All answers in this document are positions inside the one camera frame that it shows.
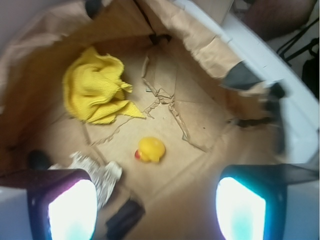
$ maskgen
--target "black object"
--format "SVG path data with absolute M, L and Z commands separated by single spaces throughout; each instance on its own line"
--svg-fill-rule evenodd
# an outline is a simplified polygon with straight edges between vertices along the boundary
M 301 79 L 319 100 L 319 50 L 313 59 L 305 61 Z
M 273 123 L 276 125 L 275 136 L 275 152 L 281 154 L 286 149 L 286 136 L 284 122 L 281 115 L 281 99 L 286 96 L 286 93 L 280 83 L 276 82 L 270 88 L 269 95 L 267 96 L 267 102 L 265 109 L 271 113 Z
M 122 239 L 145 214 L 145 209 L 137 202 L 129 199 L 120 210 L 105 224 L 108 240 Z
M 289 41 L 287 41 L 285 44 L 283 44 L 279 49 L 276 51 L 277 54 L 291 67 L 291 64 L 289 63 L 290 60 L 294 59 L 295 57 L 299 56 L 305 51 L 312 52 L 312 48 L 315 45 L 319 45 L 319 37 L 313 39 L 309 44 L 302 47 L 295 53 L 291 54 L 290 56 L 285 57 L 285 53 L 308 31 L 309 28 L 311 28 L 315 23 L 319 21 L 319 17 L 314 20 L 312 23 L 310 23 L 307 27 L 305 27 L 303 30 L 301 30 L 297 35 L 295 35 L 293 38 L 291 38 Z
M 149 38 L 152 42 L 153 45 L 157 45 L 161 39 L 166 39 L 168 42 L 170 42 L 170 40 L 172 39 L 172 36 L 170 36 L 169 34 L 161 34 L 161 35 L 157 35 L 156 31 L 153 29 L 151 22 L 147 16 L 147 14 L 145 13 L 145 11 L 142 9 L 142 7 L 139 5 L 139 3 L 137 2 L 137 0 L 133 0 L 133 2 L 135 3 L 135 5 L 137 6 L 137 8 L 139 9 L 139 11 L 141 12 L 144 20 L 146 21 L 146 23 L 149 25 L 149 27 L 151 28 L 151 30 L 154 32 L 154 34 L 150 34 Z
M 85 4 L 86 14 L 93 19 L 103 8 L 101 0 L 86 0 Z
M 283 239 L 288 185 L 316 181 L 319 171 L 299 165 L 229 165 L 220 179 L 231 177 L 265 199 L 263 239 Z
M 47 170 L 50 168 L 49 156 L 41 150 L 33 150 L 27 156 L 28 167 L 33 170 Z
M 224 78 L 222 86 L 235 90 L 249 90 L 262 81 L 243 62 L 235 65 Z
M 48 218 L 49 204 L 79 180 L 91 179 L 82 169 L 29 169 L 0 177 L 0 186 L 26 189 L 32 238 L 49 240 L 52 239 Z

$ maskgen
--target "white wall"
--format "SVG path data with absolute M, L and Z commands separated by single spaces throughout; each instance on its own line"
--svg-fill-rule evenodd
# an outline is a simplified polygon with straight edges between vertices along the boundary
M 5 44 L 39 11 L 67 0 L 0 0 L 0 54 Z

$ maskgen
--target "paper fragment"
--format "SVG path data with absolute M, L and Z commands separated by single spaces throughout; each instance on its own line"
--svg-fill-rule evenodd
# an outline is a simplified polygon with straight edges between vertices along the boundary
M 122 175 L 122 168 L 114 161 L 106 166 L 99 166 L 90 157 L 78 151 L 71 154 L 70 158 L 72 163 L 67 169 L 83 169 L 90 175 L 96 188 L 98 210 L 100 210 L 108 202 L 116 182 Z M 55 164 L 49 168 L 49 170 L 56 169 L 66 169 L 66 167 Z

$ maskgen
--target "paper bag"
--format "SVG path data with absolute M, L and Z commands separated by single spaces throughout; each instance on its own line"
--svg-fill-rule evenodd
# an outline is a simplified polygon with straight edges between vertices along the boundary
M 124 64 L 126 98 L 145 119 L 118 115 L 109 125 L 71 118 L 62 78 L 90 46 Z M 219 239 L 215 190 L 229 164 L 275 162 L 276 99 L 219 36 L 167 0 L 114 0 L 91 20 L 80 1 L 35 18 L 0 60 L 0 170 L 27 167 L 32 150 L 68 166 L 81 151 L 123 175 L 98 214 L 95 238 L 129 199 L 145 215 L 128 239 Z M 161 139 L 159 164 L 134 159 L 141 138 Z

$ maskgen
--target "duck beak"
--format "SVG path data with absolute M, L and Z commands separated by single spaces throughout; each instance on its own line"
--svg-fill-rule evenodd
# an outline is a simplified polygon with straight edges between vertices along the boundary
M 140 160 L 140 154 L 139 154 L 139 151 L 135 151 L 134 153 L 134 157 L 137 159 L 137 160 Z

